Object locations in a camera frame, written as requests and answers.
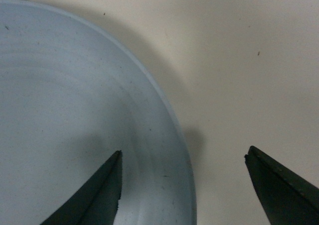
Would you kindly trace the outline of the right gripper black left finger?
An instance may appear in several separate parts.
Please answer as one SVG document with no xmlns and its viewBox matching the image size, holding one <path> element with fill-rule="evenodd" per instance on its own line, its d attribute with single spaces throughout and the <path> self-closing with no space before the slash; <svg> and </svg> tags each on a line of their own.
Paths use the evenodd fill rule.
<svg viewBox="0 0 319 225">
<path fill-rule="evenodd" d="M 112 225 L 122 193 L 123 155 L 116 151 L 43 225 Z"/>
</svg>

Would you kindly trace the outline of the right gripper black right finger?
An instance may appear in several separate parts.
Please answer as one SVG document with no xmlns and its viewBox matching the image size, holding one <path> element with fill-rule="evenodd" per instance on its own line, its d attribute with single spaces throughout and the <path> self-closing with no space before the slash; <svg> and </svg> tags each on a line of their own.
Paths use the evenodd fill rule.
<svg viewBox="0 0 319 225">
<path fill-rule="evenodd" d="M 245 155 L 257 197 L 272 225 L 317 225 L 319 189 L 255 146 Z"/>
</svg>

